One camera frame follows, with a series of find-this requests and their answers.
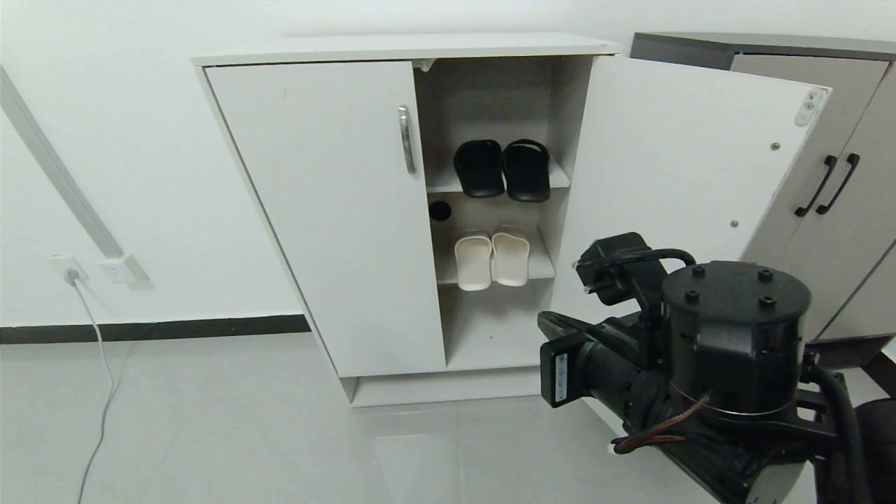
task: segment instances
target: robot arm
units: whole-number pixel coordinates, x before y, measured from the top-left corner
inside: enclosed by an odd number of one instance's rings
[[[667,274],[663,258],[685,268]],[[798,279],[748,263],[697,265],[637,233],[594,242],[574,266],[604,304],[635,299],[641,310],[596,325],[539,314],[549,340],[541,394],[552,407],[599,399],[629,433],[614,439],[617,453],[656,446],[724,504],[783,502],[806,461],[825,502],[832,460],[847,467],[848,501],[872,502],[845,389],[804,352],[811,296]]]

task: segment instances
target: gray tile floor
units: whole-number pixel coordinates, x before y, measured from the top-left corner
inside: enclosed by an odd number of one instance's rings
[[[0,351],[2,501],[75,502],[107,393],[95,343]],[[352,409],[310,335],[107,343],[120,386],[84,504],[713,500],[585,404]],[[884,396],[859,370],[857,403]],[[812,502],[808,472],[788,502]]]

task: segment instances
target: slipper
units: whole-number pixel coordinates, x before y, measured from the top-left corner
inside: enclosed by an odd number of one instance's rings
[[[517,140],[504,148],[501,170],[507,179],[507,195],[516,201],[540,203],[551,196],[547,147],[534,140]]]
[[[457,285],[482,291],[492,284],[492,241],[485,231],[468,231],[454,244]]]
[[[529,241],[513,226],[498,226],[492,235],[495,249],[495,280],[502,285],[522,287],[529,280]]]
[[[504,193],[501,144],[494,140],[463,143],[454,153],[454,170],[461,181],[463,194],[469,197],[487,198]]]

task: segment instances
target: screw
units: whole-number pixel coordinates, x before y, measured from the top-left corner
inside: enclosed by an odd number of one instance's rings
[[[763,308],[775,308],[775,305],[778,303],[778,300],[774,299],[772,296],[760,296],[759,297],[759,306]]]

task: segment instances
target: black slipper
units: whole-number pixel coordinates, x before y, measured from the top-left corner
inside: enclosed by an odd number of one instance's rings
[[[472,198],[500,196],[501,144],[494,140],[464,142],[454,153],[454,170],[461,180],[463,194]]]
[[[517,140],[504,148],[501,170],[507,179],[507,195],[516,201],[539,203],[551,197],[547,147],[534,140]]]

